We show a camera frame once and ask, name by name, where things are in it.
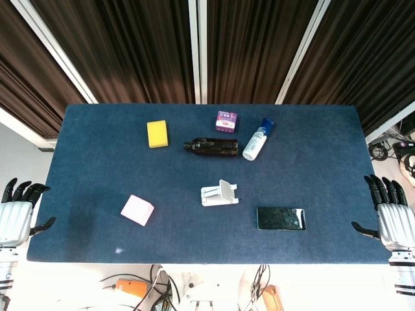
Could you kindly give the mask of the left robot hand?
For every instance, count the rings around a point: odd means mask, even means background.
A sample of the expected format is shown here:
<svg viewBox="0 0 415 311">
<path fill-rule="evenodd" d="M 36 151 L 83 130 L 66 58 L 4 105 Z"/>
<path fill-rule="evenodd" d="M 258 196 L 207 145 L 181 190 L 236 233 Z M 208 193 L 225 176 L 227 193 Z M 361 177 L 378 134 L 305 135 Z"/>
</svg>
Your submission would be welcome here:
<svg viewBox="0 0 415 311">
<path fill-rule="evenodd" d="M 17 185 L 17 181 L 17 178 L 13 178 L 6 184 L 1 198 L 2 248 L 16 248 L 25 243 L 30 236 L 48 230 L 56 221 L 56 218 L 52 217 L 44 224 L 30 226 L 38 200 L 50 188 L 31 181 Z"/>
</svg>

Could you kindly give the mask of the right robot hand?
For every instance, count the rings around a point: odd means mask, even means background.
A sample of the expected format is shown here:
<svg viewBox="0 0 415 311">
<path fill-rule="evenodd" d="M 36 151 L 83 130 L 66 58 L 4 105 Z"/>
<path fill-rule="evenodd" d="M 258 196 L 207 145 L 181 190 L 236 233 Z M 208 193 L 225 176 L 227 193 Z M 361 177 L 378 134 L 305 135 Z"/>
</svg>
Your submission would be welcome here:
<svg viewBox="0 0 415 311">
<path fill-rule="evenodd" d="M 378 229 L 352 227 L 364 236 L 382 242 L 389 251 L 414 251 L 414 211 L 408 205 L 403 187 L 396 181 L 370 174 L 364 177 L 377 215 Z"/>
</svg>

